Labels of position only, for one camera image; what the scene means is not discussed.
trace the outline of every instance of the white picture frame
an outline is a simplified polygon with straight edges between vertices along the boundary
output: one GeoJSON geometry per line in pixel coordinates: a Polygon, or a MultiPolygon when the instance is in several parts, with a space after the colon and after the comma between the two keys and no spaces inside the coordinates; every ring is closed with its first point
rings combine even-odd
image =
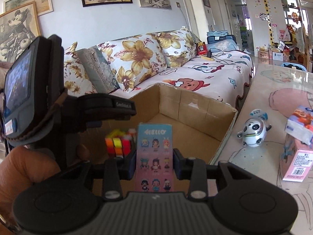
{"type": "Polygon", "coordinates": [[[34,1],[36,4],[37,15],[41,16],[53,11],[52,1],[51,0],[5,0],[3,2],[4,12],[13,10],[16,7],[22,6],[26,3],[34,1]]]}

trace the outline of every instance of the folded blue cloth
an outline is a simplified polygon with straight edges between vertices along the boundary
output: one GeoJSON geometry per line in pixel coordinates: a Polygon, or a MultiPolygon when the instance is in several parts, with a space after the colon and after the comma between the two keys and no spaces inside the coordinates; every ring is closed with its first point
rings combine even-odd
{"type": "Polygon", "coordinates": [[[228,31],[211,31],[211,32],[207,32],[207,36],[220,36],[220,37],[224,37],[228,35],[228,31]]]}

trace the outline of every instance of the barcode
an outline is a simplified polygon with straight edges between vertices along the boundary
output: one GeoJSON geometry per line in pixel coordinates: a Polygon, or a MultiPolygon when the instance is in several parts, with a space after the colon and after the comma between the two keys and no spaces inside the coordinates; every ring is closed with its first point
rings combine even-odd
{"type": "Polygon", "coordinates": [[[305,171],[305,169],[303,169],[303,168],[296,168],[296,169],[293,170],[292,175],[301,176],[304,171],[305,171]]]}

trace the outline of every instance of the blue star print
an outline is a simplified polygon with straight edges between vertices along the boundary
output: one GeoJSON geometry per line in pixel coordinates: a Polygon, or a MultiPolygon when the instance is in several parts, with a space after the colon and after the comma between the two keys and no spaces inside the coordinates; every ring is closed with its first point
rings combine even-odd
{"type": "Polygon", "coordinates": [[[230,80],[230,83],[233,84],[234,89],[235,89],[235,87],[237,86],[237,85],[236,85],[236,81],[233,80],[233,79],[231,79],[231,78],[228,78],[228,79],[230,80]]]}

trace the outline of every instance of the plastic bag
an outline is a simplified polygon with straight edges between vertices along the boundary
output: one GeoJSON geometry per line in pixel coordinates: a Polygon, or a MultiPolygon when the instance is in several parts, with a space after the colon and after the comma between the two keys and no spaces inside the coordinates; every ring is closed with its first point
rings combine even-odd
{"type": "Polygon", "coordinates": [[[223,40],[217,43],[207,44],[206,46],[208,50],[212,49],[211,50],[212,52],[218,52],[218,50],[221,51],[240,50],[239,46],[233,40],[223,40]]]}

